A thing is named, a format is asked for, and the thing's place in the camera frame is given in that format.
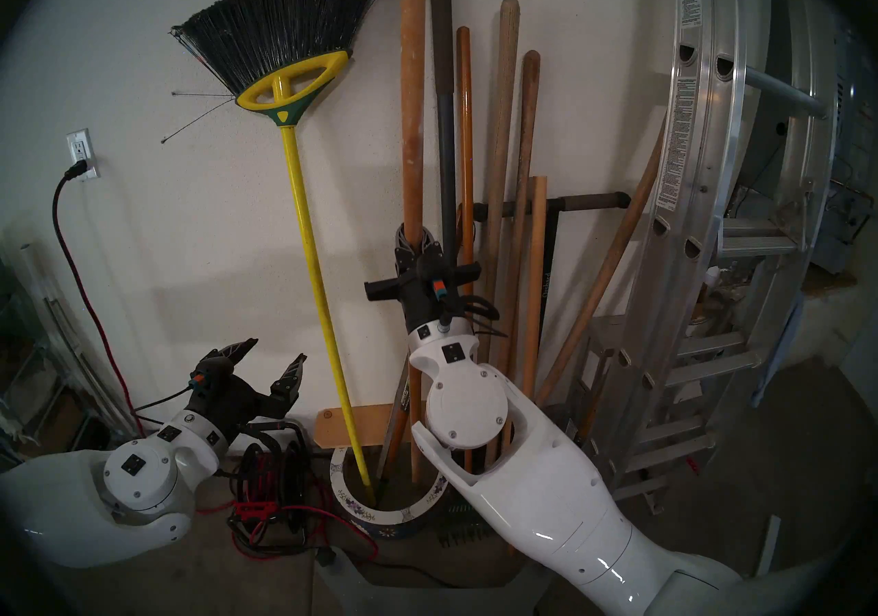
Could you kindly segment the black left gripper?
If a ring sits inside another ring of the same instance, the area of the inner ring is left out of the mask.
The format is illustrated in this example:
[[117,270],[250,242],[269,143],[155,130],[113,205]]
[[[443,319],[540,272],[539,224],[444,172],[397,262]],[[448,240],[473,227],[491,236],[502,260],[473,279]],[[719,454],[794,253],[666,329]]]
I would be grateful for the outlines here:
[[265,395],[235,374],[235,366],[258,341],[247,339],[221,349],[214,348],[196,364],[189,382],[192,390],[189,412],[206,418],[218,428],[236,428],[256,417],[282,420],[287,416],[299,394],[307,356],[299,354]]

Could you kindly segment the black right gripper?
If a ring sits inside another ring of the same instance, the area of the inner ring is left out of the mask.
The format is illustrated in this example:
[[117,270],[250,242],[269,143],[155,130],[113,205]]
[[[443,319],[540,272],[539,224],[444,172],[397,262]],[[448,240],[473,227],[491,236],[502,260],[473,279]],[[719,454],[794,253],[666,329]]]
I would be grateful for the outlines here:
[[430,322],[449,324],[452,318],[478,310],[476,296],[462,295],[458,287],[478,280],[478,262],[452,268],[442,258],[442,246],[430,232],[422,232],[422,256],[406,239],[405,225],[396,231],[396,269],[393,278],[364,282],[371,302],[398,301],[406,329],[414,331]]

